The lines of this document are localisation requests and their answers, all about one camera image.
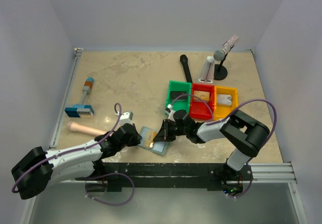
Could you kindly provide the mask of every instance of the metal frame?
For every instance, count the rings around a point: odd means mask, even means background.
[[[56,123],[56,127],[54,130],[53,137],[51,139],[51,144],[49,148],[56,148],[58,145],[58,139],[60,136],[60,131],[62,127],[62,123],[64,120],[64,107],[69,100],[69,94],[70,90],[73,84],[73,80],[76,74],[76,69],[79,64],[80,57],[82,55],[83,49],[77,48],[75,49],[75,58],[73,62],[72,71],[69,77],[67,89],[63,98],[63,102],[59,111],[58,120]],[[141,163],[142,165],[160,165],[156,163]],[[294,175],[293,167],[291,163],[281,163],[281,164],[250,164],[253,171],[253,183],[288,183],[289,189],[290,189],[290,195],[293,200],[294,208],[298,217],[298,221],[300,224],[308,224],[303,204],[300,200],[298,191],[297,191],[297,185],[296,185],[296,178]],[[75,182],[85,182],[85,181],[76,181],[76,180],[69,180],[69,181],[63,181],[63,183],[69,183],[73,184]],[[97,183],[96,181],[87,181],[87,183]],[[25,202],[24,210],[20,219],[19,224],[29,224],[31,213],[34,207],[36,197],[29,199]]]
[[[64,98],[62,100],[62,104],[61,104],[61,107],[60,107],[60,110],[59,110],[58,119],[57,119],[57,122],[56,122],[54,134],[53,134],[53,136],[51,138],[51,141],[50,141],[49,149],[57,148],[62,123],[64,122],[64,118],[65,118],[65,114],[64,114],[65,105],[67,104],[67,102],[69,100],[70,89],[71,89],[72,84],[74,82],[75,73],[76,73],[76,70],[77,70],[77,67],[78,67],[79,60],[81,59],[81,55],[82,55],[83,50],[84,49],[82,49],[82,48],[75,48],[74,63],[73,63],[72,70],[71,70],[71,73],[70,73],[70,76],[69,76],[69,80],[68,80],[67,88],[66,88],[66,91],[65,91],[65,94],[64,94]]]

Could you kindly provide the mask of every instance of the white wall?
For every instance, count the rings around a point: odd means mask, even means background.
[[[267,99],[278,112],[277,137],[292,161],[311,224],[321,223],[322,0],[283,0],[255,50]]]
[[[48,147],[72,44],[49,0],[0,0],[0,216],[18,223],[24,201],[11,193],[11,168],[33,147]]]
[[[282,0],[51,0],[72,43],[85,49],[256,46]]]

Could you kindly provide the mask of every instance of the wooden block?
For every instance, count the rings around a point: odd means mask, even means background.
[[[193,95],[201,98],[202,100],[204,100],[206,103],[209,102],[209,98],[210,98],[210,92],[203,92],[203,91],[194,91]],[[195,102],[201,102],[198,98],[193,98],[193,100]]]
[[[231,106],[231,95],[217,94],[217,105],[218,106]]]

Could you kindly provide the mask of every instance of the beige countertop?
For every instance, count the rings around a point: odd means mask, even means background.
[[[65,115],[57,149],[85,143],[92,136],[70,132],[66,129],[69,121],[108,131],[117,117],[114,104],[119,102],[123,111],[133,112],[133,122],[140,132],[142,126],[159,130],[166,117],[165,101],[169,81],[185,82],[185,75],[179,62],[186,54],[193,81],[196,79],[207,56],[213,52],[122,52],[85,51],[74,75],[69,103],[76,104],[82,96],[82,88],[88,77],[94,78],[92,92],[85,99],[94,111],[94,118],[69,118]],[[262,85],[257,73],[253,55],[250,52],[231,52],[224,63],[228,77],[214,81],[215,85],[238,89],[238,101],[264,98]],[[261,121],[269,128],[272,121],[268,107],[263,102],[250,103],[242,110]],[[185,137],[177,137],[168,147],[164,156],[141,147],[126,147],[105,162],[155,162],[155,163],[221,163],[225,162],[234,146],[225,138],[194,144]],[[252,163],[282,163],[275,134],[262,148]]]

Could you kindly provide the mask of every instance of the black microphone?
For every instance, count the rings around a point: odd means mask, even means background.
[[[183,70],[185,72],[187,82],[192,83],[192,78],[191,78],[191,74],[190,74],[190,70],[189,70],[189,66],[188,66],[188,58],[185,54],[180,56],[180,62],[182,64]]]

